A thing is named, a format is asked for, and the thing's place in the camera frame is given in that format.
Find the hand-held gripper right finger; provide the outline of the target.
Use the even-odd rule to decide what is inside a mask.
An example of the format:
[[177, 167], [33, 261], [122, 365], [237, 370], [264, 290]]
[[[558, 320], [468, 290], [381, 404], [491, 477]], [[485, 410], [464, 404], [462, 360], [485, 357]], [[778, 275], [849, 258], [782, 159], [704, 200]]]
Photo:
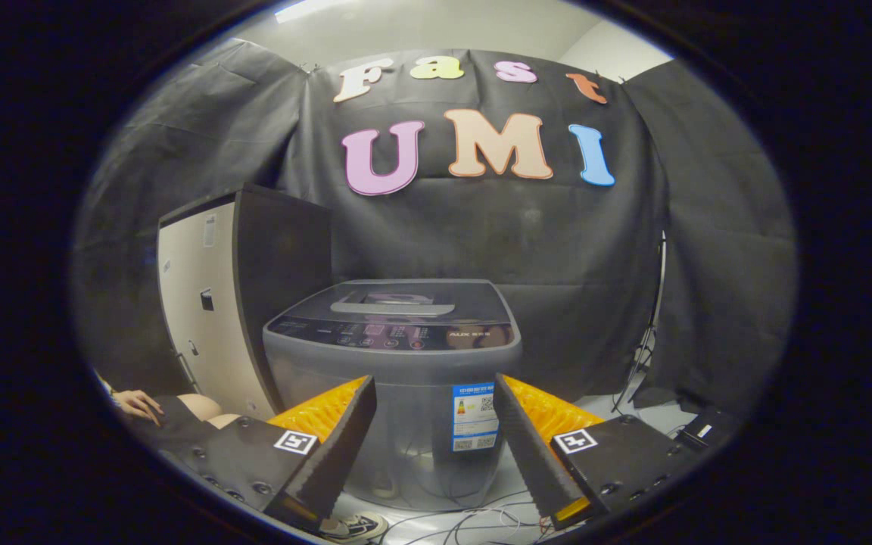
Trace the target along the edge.
[[700, 462], [637, 417], [602, 419], [502, 373], [494, 409], [537, 511], [555, 530], [641, 507]]

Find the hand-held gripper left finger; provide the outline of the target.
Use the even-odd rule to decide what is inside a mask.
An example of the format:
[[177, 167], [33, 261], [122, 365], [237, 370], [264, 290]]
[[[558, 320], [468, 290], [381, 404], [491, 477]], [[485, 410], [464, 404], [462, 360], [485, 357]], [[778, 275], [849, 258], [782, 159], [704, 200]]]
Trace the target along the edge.
[[315, 534], [335, 504], [377, 408], [364, 375], [264, 422], [239, 417], [172, 448], [172, 467], [263, 520]]

